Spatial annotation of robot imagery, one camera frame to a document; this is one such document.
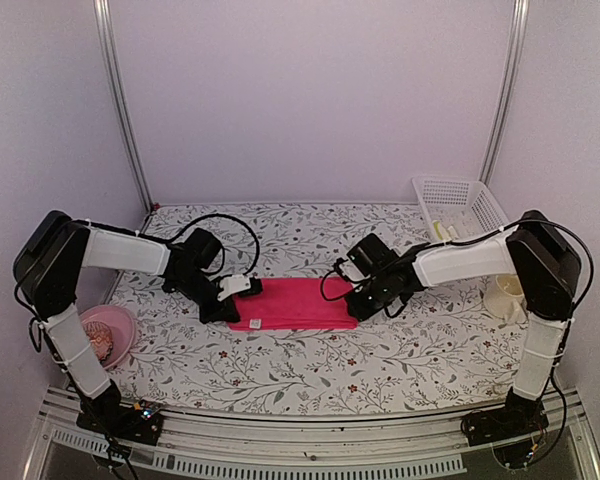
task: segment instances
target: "red cloth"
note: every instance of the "red cloth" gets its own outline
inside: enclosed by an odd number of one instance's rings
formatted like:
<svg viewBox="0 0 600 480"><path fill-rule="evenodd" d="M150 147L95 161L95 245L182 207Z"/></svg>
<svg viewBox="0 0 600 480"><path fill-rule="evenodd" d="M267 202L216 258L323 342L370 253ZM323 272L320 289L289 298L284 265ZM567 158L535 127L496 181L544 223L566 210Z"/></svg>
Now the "red cloth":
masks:
<svg viewBox="0 0 600 480"><path fill-rule="evenodd" d="M325 282L325 295L337 297L351 290L341 278ZM344 299L327 302L320 295L319 278L265 278L262 293L234 297L240 322L229 328L250 330L353 330L358 321L347 314Z"/></svg>

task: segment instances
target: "floral tablecloth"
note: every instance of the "floral tablecloth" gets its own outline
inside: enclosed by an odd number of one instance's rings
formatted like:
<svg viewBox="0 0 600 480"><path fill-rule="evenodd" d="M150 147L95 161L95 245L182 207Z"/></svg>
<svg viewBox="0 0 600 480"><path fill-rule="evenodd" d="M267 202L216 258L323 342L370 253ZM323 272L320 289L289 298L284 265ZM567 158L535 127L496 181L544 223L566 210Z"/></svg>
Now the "floral tablecloth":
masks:
<svg viewBox="0 0 600 480"><path fill-rule="evenodd" d="M370 232L391 248L427 240L413 205L205 205L160 208L147 233L169 237L191 219L227 213L261 239L261 277L318 277ZM240 225L199 226L240 273L253 242ZM125 273L111 303L131 310L138 334L111 371L123 395L170 405L288 415L405 412L504 397L525 325L499 327L482 306L486 279L416 294L402 315L378 314L348 331L232 332L202 325L196 305L162 292L161 279Z"/></svg>

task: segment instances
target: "brown object in bowl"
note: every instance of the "brown object in bowl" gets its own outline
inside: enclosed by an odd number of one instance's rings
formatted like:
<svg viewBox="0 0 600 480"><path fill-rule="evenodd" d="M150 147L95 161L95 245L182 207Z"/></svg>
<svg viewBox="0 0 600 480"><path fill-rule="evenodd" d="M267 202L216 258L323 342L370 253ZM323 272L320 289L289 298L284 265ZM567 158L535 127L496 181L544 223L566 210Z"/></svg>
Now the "brown object in bowl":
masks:
<svg viewBox="0 0 600 480"><path fill-rule="evenodd" d="M84 331L89 337L91 348L100 363L104 362L113 351L113 333L108 325L98 321L84 324Z"/></svg>

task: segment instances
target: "plastic bowl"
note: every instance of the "plastic bowl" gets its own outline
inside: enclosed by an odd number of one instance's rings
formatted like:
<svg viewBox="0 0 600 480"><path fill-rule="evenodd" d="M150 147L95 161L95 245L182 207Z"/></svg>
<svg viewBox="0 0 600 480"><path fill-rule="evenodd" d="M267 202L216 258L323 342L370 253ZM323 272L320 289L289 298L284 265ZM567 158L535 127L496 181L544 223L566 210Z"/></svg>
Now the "plastic bowl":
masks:
<svg viewBox="0 0 600 480"><path fill-rule="evenodd" d="M126 308L99 305L82 313L80 321L83 325L94 321L102 322L111 329L113 350L109 358L102 363L105 370L114 368L129 353L136 338L136 320Z"/></svg>

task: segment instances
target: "plastic basket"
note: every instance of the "plastic basket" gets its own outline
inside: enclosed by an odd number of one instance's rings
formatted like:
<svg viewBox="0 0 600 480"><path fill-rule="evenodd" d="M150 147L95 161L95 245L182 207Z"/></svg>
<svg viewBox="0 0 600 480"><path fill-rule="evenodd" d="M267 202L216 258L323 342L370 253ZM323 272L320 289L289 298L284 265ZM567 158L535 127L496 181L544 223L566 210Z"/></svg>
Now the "plastic basket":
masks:
<svg viewBox="0 0 600 480"><path fill-rule="evenodd" d="M447 177L414 177L418 203L433 241L442 237L435 222L453 227L459 238L469 238L509 223L482 182Z"/></svg>

